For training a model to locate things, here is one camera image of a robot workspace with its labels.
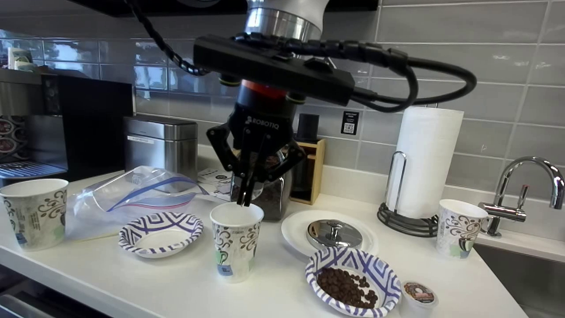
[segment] coffee maker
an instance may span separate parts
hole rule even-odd
[[[131,115],[129,83],[0,69],[0,184],[124,170]]]

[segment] electrical outlet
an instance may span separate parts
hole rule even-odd
[[[357,135],[359,113],[357,112],[343,112],[341,119],[341,135]]]

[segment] paper towel roll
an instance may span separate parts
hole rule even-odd
[[[406,172],[399,188],[403,161],[396,156],[387,189],[390,211],[410,219],[424,219],[438,212],[461,122],[463,112],[456,110],[408,108],[404,112],[397,150],[406,156]]]

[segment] paper cup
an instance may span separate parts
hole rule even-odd
[[[466,258],[489,214],[477,205],[441,200],[436,248],[441,255]]]
[[[62,179],[37,179],[0,189],[21,248],[41,249],[65,239],[67,186]]]
[[[258,205],[217,205],[210,212],[215,269],[228,283],[246,281],[258,248],[263,211]]]

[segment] coffee grounds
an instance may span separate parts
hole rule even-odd
[[[325,290],[330,297],[339,302],[355,308],[374,308],[378,297],[373,290],[367,294],[362,288],[369,288],[366,278],[353,276],[341,269],[325,267],[318,274],[318,285]]]

